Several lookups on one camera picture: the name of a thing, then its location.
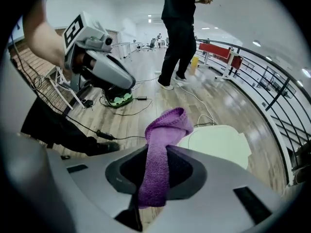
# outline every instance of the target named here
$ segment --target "white cable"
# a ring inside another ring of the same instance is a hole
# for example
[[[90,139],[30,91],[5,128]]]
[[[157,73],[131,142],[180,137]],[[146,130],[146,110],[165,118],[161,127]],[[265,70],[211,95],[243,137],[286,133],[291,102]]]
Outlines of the white cable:
[[[149,80],[142,80],[142,81],[138,81],[138,82],[136,82],[136,83],[144,83],[144,82],[146,82],[146,81],[155,80],[155,79],[157,79],[157,78],[158,78],[158,77],[155,77],[155,78],[149,79]],[[199,116],[199,119],[198,119],[197,124],[199,124],[200,118],[201,118],[202,116],[205,116],[205,117],[211,119],[212,122],[213,122],[213,125],[218,124],[218,123],[214,120],[213,115],[212,115],[211,112],[208,110],[207,105],[206,105],[203,101],[199,100],[198,97],[197,97],[196,95],[194,95],[193,93],[191,93],[191,92],[189,92],[189,91],[186,91],[186,90],[185,90],[184,88],[182,88],[175,80],[174,80],[174,82],[179,86],[180,89],[182,89],[183,91],[189,93],[190,95],[193,95],[200,103],[202,103],[202,104],[205,106],[207,112],[210,114],[210,116],[207,116],[207,115],[205,115],[205,114],[201,114],[201,115]]]
[[[155,78],[153,78],[153,79],[149,79],[149,80],[142,80],[142,81],[137,81],[136,83],[144,83],[144,82],[146,82],[146,81],[151,81],[151,80],[155,80],[155,79],[157,79],[158,77],[155,77]]]
[[[196,132],[193,132],[190,136],[189,136],[189,138],[188,138],[188,149],[190,149],[190,138],[195,134],[195,133],[197,133],[197,131]]]
[[[199,102],[201,102],[201,103],[205,106],[207,112],[210,114],[211,117],[209,117],[209,116],[207,116],[207,115],[205,115],[205,114],[201,114],[201,115],[199,116],[199,119],[198,119],[198,123],[197,123],[197,124],[199,124],[199,121],[200,121],[201,116],[206,116],[206,117],[208,117],[209,119],[211,119],[211,120],[213,121],[213,125],[215,125],[215,123],[218,124],[218,123],[214,120],[213,115],[211,114],[211,112],[209,112],[209,110],[208,110],[208,108],[207,108],[207,105],[206,105],[203,101],[199,100],[198,97],[197,97],[196,95],[194,95],[193,93],[191,93],[191,92],[189,92],[189,91],[186,91],[186,90],[185,90],[184,88],[182,88],[175,80],[174,80],[174,82],[179,86],[180,89],[182,89],[183,91],[185,91],[185,92],[187,92],[187,93],[193,95]]]
[[[306,164],[306,165],[304,165],[303,167],[301,167],[301,168],[299,168],[298,170],[296,170],[296,173],[295,173],[295,182],[296,182],[296,184],[301,184],[301,183],[302,183],[302,182],[298,183],[298,181],[297,181],[297,176],[298,176],[299,171],[302,170],[302,169],[304,169],[304,168],[306,168],[306,167],[308,167],[308,166],[310,166],[310,165],[311,165],[311,164]]]

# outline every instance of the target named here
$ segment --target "person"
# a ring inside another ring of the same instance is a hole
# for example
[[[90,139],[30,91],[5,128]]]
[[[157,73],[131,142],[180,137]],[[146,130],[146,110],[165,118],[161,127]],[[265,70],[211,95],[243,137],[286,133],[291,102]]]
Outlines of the person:
[[[157,43],[158,43],[159,48],[161,48],[161,41],[160,41],[161,38],[162,38],[162,35],[161,35],[161,33],[159,33],[159,34],[157,35],[157,37],[156,37],[156,41],[157,41]]]
[[[48,23],[45,5],[46,0],[38,0],[28,14],[24,15],[25,40],[35,55],[64,68],[63,40]],[[82,65],[84,56],[84,53],[80,53],[74,65]],[[91,60],[90,64],[95,65],[95,60]],[[54,112],[39,97],[32,105],[21,131],[47,144],[60,144],[72,151],[86,153],[88,156],[120,149],[116,142],[98,143],[94,137],[87,137],[72,122]]]
[[[196,51],[193,23],[195,3],[210,4],[213,0],[165,0],[162,20],[169,35],[169,47],[163,61],[157,83],[166,90],[172,90],[171,77],[175,66],[179,68],[175,79],[185,82],[185,72]]]

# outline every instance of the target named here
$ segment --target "black pants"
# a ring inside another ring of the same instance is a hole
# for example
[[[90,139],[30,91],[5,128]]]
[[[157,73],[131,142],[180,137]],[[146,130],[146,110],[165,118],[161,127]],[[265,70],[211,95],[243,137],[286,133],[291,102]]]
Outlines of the black pants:
[[[40,98],[32,105],[21,131],[47,144],[61,144],[80,153],[88,154],[97,147],[94,137],[87,137]]]
[[[187,67],[195,54],[196,41],[194,39],[193,26],[181,19],[169,19],[164,21],[169,35],[169,47],[166,50],[162,72],[159,82],[162,85],[170,85],[175,66],[179,62],[177,75],[184,77]]]

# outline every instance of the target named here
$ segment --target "ceiling light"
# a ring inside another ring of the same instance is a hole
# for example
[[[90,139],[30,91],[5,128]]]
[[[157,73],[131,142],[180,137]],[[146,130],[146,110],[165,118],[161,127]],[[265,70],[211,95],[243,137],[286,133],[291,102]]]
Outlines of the ceiling light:
[[[257,47],[261,47],[261,44],[258,40],[254,40],[253,43],[257,46]]]
[[[311,78],[311,74],[305,70],[305,69],[302,69],[302,72],[308,77],[308,78]]]
[[[300,80],[297,80],[298,85],[300,85],[301,87],[303,87],[303,84]]]

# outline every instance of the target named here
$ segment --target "wooden floor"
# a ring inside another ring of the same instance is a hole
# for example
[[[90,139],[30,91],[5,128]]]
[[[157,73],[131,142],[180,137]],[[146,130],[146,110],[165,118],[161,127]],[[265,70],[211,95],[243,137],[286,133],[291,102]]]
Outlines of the wooden floor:
[[[165,49],[156,51],[134,52],[132,61],[126,60],[128,69],[134,74],[137,81],[148,80],[158,75],[155,71],[161,70]],[[189,85],[184,88],[194,93],[204,101],[218,124],[232,126],[239,133],[244,133],[252,154],[249,156],[248,170],[259,178],[268,187],[282,194],[285,187],[285,171],[277,143],[263,117],[250,100],[230,82],[215,81],[216,74],[210,69],[197,69],[195,75],[186,74]],[[192,95],[181,90],[172,81],[174,90],[167,91],[160,88],[156,80],[147,81],[136,85],[134,97],[147,96],[152,99],[152,104],[143,112],[135,116],[116,116],[102,106],[99,102],[101,91],[93,88],[87,98],[93,99],[93,108],[83,109],[79,105],[69,116],[93,130],[100,129],[109,132],[117,138],[132,135],[144,136],[146,127],[167,109],[178,106],[184,107],[189,117],[196,124],[201,114],[207,114],[206,108]],[[149,101],[135,100],[131,104],[114,110],[119,114],[133,114],[148,105]],[[208,118],[201,118],[200,122],[209,122]],[[78,127],[87,135],[96,135],[83,127]],[[130,138],[119,140],[121,148],[145,144],[144,139]],[[85,156],[72,152],[62,146],[54,146],[61,154],[75,157]],[[149,208],[141,213],[144,227],[146,227],[159,212],[159,209]]]

